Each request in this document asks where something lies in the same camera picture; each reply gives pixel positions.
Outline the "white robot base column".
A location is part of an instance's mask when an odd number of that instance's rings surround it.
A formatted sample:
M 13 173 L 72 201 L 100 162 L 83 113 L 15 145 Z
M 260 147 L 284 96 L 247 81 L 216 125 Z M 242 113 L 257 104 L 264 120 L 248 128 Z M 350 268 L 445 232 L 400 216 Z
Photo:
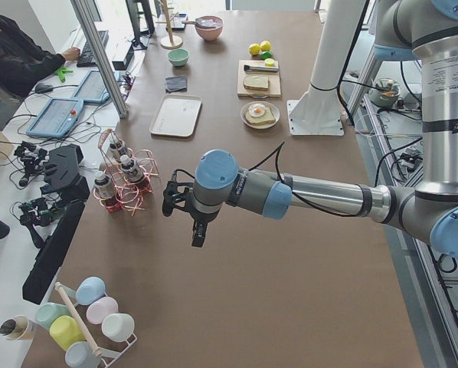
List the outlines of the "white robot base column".
M 340 83 L 368 9 L 368 1 L 332 1 L 327 11 L 309 88 L 287 102 L 293 136 L 341 136 Z

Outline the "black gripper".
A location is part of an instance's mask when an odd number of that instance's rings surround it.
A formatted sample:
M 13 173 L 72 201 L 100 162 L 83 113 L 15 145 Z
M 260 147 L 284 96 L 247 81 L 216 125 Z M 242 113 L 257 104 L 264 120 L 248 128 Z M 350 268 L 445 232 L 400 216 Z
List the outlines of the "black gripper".
M 174 170 L 171 179 L 163 191 L 162 213 L 169 217 L 174 209 L 187 212 L 193 219 L 193 234 L 191 245 L 193 247 L 202 247 L 205 240 L 206 224 L 216 219 L 216 213 L 203 213 L 195 208 L 192 190 L 193 182 L 178 182 L 177 172 Z

